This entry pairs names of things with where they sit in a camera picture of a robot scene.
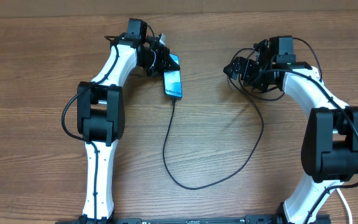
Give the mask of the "blue screen smartphone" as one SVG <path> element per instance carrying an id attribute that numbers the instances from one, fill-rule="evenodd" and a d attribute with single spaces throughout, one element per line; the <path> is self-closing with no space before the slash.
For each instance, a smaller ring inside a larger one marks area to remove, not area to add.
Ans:
<path id="1" fill-rule="evenodd" d="M 183 97 L 180 71 L 163 73 L 163 89 L 167 96 L 173 98 Z"/>

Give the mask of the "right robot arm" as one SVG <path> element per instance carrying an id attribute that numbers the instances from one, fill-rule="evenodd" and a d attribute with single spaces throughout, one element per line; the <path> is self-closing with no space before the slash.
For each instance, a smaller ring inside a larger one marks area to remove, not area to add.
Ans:
<path id="1" fill-rule="evenodd" d="M 296 59 L 295 38 L 255 43 L 250 57 L 235 54 L 223 72 L 260 93 L 279 89 L 308 118 L 301 146 L 303 176 L 277 212 L 246 215 L 246 223 L 330 223 L 318 212 L 333 192 L 358 187 L 358 106 L 349 106 L 324 85 L 321 67 Z"/>

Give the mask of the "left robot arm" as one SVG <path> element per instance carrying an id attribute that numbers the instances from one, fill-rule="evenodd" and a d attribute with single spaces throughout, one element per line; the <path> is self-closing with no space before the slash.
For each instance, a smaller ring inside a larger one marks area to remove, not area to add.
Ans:
<path id="1" fill-rule="evenodd" d="M 77 130 L 88 156 L 86 200 L 77 223 L 112 223 L 114 153 L 125 128 L 123 86 L 133 69 L 163 77 L 163 92 L 183 96 L 180 61 L 165 45 L 165 35 L 147 35 L 150 26 L 129 19 L 127 31 L 109 36 L 111 53 L 100 73 L 77 88 Z"/>

